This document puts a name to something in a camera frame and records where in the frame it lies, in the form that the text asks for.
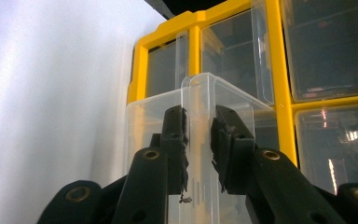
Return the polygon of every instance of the white wall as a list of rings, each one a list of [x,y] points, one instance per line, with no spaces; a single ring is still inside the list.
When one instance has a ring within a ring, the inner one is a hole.
[[[120,177],[133,46],[161,22],[143,0],[0,1],[0,223]]]

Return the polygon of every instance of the storage compartment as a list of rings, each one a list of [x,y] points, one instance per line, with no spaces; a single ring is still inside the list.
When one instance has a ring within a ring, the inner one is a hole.
[[[285,0],[282,5],[293,98],[358,95],[358,0]]]
[[[337,194],[358,183],[358,106],[298,112],[296,136],[301,171],[313,185]]]
[[[273,105],[264,1],[201,30],[201,70]]]
[[[211,74],[187,77],[181,90],[128,105],[126,171],[130,168],[135,152],[149,146],[153,133],[161,133],[164,113],[175,105],[181,105],[187,115],[189,143],[186,156],[189,161],[189,179],[188,192],[184,195],[193,201],[179,203],[180,195],[170,196],[169,222],[250,223],[245,197],[221,193],[218,174],[212,165],[210,130],[214,110],[216,105],[230,107],[240,115],[258,145],[278,148],[277,138],[274,137],[277,136],[275,112],[220,77]],[[270,130],[272,137],[264,134],[264,138],[259,139],[258,132],[262,133],[263,130]]]
[[[188,35],[183,32],[161,47],[149,50],[146,97],[180,89],[187,76]]]

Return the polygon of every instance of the white surface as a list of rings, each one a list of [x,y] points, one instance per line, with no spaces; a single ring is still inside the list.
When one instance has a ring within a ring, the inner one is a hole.
[[[0,223],[120,177],[133,46],[163,21],[143,0],[0,2]]]

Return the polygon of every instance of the transparent plastic container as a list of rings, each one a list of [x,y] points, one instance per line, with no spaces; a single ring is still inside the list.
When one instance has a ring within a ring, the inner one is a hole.
[[[126,112],[127,153],[125,169],[129,170],[133,155],[148,147],[153,133],[161,133],[165,111],[181,105],[187,115],[189,143],[186,156],[189,174],[185,197],[192,203],[179,203],[180,196],[169,197],[169,223],[251,223],[244,196],[221,193],[218,174],[212,165],[210,129],[215,106],[234,109],[255,136],[258,145],[278,148],[275,111],[253,96],[234,87],[220,77],[200,74],[186,77],[182,89],[129,104]],[[275,133],[259,138],[257,131]]]
[[[358,106],[298,112],[296,136],[301,171],[313,185],[337,194],[358,183]]]
[[[295,101],[358,95],[358,0],[282,2]]]
[[[188,73],[188,34],[182,32],[163,47],[149,50],[146,97],[180,89]]]
[[[201,70],[274,104],[264,0],[201,30]]]

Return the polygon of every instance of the yellow frame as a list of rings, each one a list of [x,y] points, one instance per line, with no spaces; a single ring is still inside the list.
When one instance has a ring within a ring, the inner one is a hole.
[[[297,165],[296,112],[339,105],[358,105],[358,96],[306,103],[295,103],[293,101],[286,67],[281,0],[266,0],[265,2],[269,56],[275,96],[274,109],[277,112],[280,150]],[[200,29],[250,8],[251,0],[227,0],[205,11],[185,12],[162,23],[154,33],[141,38],[135,46],[128,104],[145,98],[147,60],[150,49],[175,39],[176,35],[183,31],[188,31],[188,73],[190,76],[194,76],[200,72]]]

